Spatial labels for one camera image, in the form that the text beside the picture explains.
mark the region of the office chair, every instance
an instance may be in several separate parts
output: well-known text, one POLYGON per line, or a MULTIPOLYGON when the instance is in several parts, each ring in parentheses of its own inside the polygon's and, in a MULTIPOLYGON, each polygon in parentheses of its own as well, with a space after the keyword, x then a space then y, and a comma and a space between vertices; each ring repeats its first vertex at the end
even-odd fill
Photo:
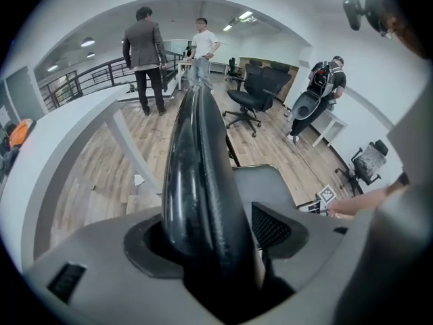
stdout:
POLYGON ((342 169, 336 169, 336 173, 340 171, 348 180, 348 183, 352 187, 352 193, 355 197, 355 189, 359 188, 359 180, 362 179, 368 186, 378 179, 380 175, 377 174, 372 179, 373 174, 386 163, 385 156, 388 153, 388 148, 379 139, 376 143, 370 142, 367 149, 363 153, 362 148, 359 148, 358 152, 351 158, 353 163, 353 172, 351 174, 350 169, 343 171, 342 169))
MULTIPOLYGON (((230 129, 232 124, 238 121, 246 121, 253 130, 252 136, 256 137, 256 129, 252 121, 257 122, 258 127, 260 127, 262 123, 257 119, 254 110, 265 112, 272 107, 273 99, 277 96, 281 88, 292 78, 292 76, 288 74, 289 69, 289 65, 271 62, 270 67, 261 68, 260 74, 250 74, 247 76, 244 85, 246 92, 239 90, 240 85, 237 86, 237 90, 229 90, 227 93, 230 98, 241 105, 241 112, 225 111, 223 116, 226 116, 228 113, 237 117, 225 127, 230 129), (250 116, 248 111, 251 111, 254 117, 250 116)), ((244 80, 236 78, 236 81, 241 83, 244 80)))
MULTIPOLYGON (((260 74, 262 72, 262 65, 263 65, 263 63, 261 61, 250 59, 250 63, 245 64, 244 80, 246 81, 248 76, 251 76, 253 74, 260 74)), ((240 83, 238 83, 237 86, 238 86, 237 90, 240 90, 240 83)), ((247 86, 247 84, 244 83, 244 88, 246 91, 248 91, 248 88, 246 86, 247 86)))
POLYGON ((235 79, 233 77, 237 77, 237 71, 236 71, 236 67, 235 67, 235 58, 231 58, 229 60, 229 72, 227 73, 227 77, 225 80, 226 81, 234 81, 235 79))

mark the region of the human arm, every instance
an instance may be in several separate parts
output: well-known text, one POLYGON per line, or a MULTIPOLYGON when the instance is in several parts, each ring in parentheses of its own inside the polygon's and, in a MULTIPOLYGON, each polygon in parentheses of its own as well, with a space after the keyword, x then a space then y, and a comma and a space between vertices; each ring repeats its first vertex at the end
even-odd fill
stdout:
POLYGON ((197 46, 191 45, 191 55, 187 58, 188 61, 192 60, 196 54, 197 46))
POLYGON ((214 53, 215 53, 215 51, 219 48, 219 46, 221 46, 221 42, 220 42, 220 41, 215 42, 212 51, 210 51, 210 52, 208 53, 208 59, 211 59, 211 58, 214 57, 214 53))
POLYGON ((346 88, 346 75, 343 76, 341 83, 338 85, 337 90, 334 94, 334 97, 336 99, 342 97, 345 88, 346 88))
POLYGON ((327 210, 329 211, 329 215, 355 215, 361 209, 375 209, 391 194, 405 189, 408 185, 409 180, 407 179, 406 174, 402 173, 401 176, 390 186, 376 189, 372 192, 355 196, 354 198, 332 201, 328 204, 327 210))
POLYGON ((209 39, 210 39, 210 42, 212 42, 212 44, 213 44, 213 48, 212 48, 212 50, 206 55, 206 57, 208 58, 208 59, 211 59, 211 58, 213 58, 214 57, 214 53, 215 53, 215 51, 221 46, 221 42, 220 41, 218 41, 218 39, 216 38, 216 36, 214 35, 214 33, 213 32, 211 32, 210 34, 209 34, 209 39))
POLYGON ((122 52, 123 52, 123 59, 127 63, 127 67, 131 68, 131 56, 129 55, 129 48, 131 47, 131 44, 129 43, 129 40, 125 34, 123 38, 123 44, 122 44, 122 52))
POLYGON ((194 36, 191 42, 191 55, 186 59, 187 61, 190 61, 192 60, 192 58, 194 58, 196 54, 196 50, 197 50, 197 40, 196 37, 194 36))
POLYGON ((158 49, 158 53, 160 54, 162 68, 165 68, 167 64, 167 55, 165 53, 164 41, 162 40, 160 26, 158 23, 154 25, 154 43, 156 48, 158 49))

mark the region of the black trousers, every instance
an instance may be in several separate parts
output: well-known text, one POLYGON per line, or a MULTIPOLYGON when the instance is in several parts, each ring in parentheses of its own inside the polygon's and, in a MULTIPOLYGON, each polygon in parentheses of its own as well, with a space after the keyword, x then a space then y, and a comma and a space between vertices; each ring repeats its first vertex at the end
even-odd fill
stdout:
POLYGON ((290 132, 291 136, 298 136, 306 127, 308 127, 313 121, 320 116, 324 110, 328 107, 327 100, 322 100, 319 104, 319 107, 316 108, 316 111, 313 112, 308 118, 305 118, 302 121, 295 119, 292 125, 292 131, 290 132))
POLYGON ((146 97, 147 79, 146 75, 150 78, 152 89, 155 93, 156 107, 159 111, 164 110, 164 99, 162 98, 162 81, 160 68, 151 68, 150 70, 135 71, 135 78, 137 79, 138 97, 142 107, 148 106, 146 97))

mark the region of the gray suit jacket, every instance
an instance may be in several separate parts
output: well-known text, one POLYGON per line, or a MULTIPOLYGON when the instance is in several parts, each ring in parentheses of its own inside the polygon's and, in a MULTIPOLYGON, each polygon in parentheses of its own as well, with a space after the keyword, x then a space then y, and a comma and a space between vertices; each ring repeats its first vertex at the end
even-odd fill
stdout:
POLYGON ((159 64, 158 53, 162 63, 166 64, 167 56, 158 23, 142 19, 125 30, 123 58, 129 68, 138 65, 159 64), (131 56, 129 55, 129 48, 132 49, 131 56))

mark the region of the black railing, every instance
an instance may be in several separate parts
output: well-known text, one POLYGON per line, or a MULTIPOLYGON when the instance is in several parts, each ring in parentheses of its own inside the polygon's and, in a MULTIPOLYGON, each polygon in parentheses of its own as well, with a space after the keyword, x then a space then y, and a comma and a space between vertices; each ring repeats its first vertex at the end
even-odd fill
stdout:
MULTIPOLYGON (((171 51, 167 51, 166 54, 168 64, 166 70, 161 71, 164 92, 167 91, 167 83, 176 76, 177 64, 183 57, 181 54, 171 51)), ((52 111, 76 98, 95 91, 136 82, 134 71, 127 68, 123 58, 118 58, 78 74, 55 91, 49 92, 49 95, 44 98, 44 102, 48 110, 52 111)), ((147 80, 147 88, 150 88, 149 80, 147 80)))

